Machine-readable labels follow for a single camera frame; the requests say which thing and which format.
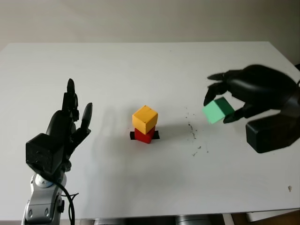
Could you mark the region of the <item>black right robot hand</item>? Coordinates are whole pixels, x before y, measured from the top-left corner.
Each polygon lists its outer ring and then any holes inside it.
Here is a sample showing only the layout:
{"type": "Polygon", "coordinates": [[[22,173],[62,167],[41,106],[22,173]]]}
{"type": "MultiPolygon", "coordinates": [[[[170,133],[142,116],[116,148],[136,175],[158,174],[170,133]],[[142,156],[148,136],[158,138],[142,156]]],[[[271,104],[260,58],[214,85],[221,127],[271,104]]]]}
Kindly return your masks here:
{"type": "Polygon", "coordinates": [[[273,68],[254,64],[243,69],[213,74],[208,79],[215,83],[208,86],[204,105],[226,92],[244,102],[240,109],[225,116],[224,123],[253,117],[268,110],[282,110],[290,115],[299,114],[299,84],[273,68]]]}

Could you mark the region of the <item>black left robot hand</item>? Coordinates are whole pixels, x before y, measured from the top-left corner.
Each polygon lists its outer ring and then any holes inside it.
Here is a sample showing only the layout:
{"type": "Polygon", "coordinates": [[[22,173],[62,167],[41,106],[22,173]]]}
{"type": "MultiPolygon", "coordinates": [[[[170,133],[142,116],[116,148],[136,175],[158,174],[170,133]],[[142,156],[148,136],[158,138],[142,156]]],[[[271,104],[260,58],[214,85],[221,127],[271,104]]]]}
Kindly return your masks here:
{"type": "Polygon", "coordinates": [[[63,155],[59,168],[64,172],[70,171],[71,155],[91,133],[89,125],[92,108],[92,103],[86,105],[81,125],[76,128],[75,122],[79,120],[78,97],[75,92],[75,83],[70,78],[67,83],[67,91],[64,93],[62,109],[54,113],[46,131],[47,135],[63,143],[63,155]]]}

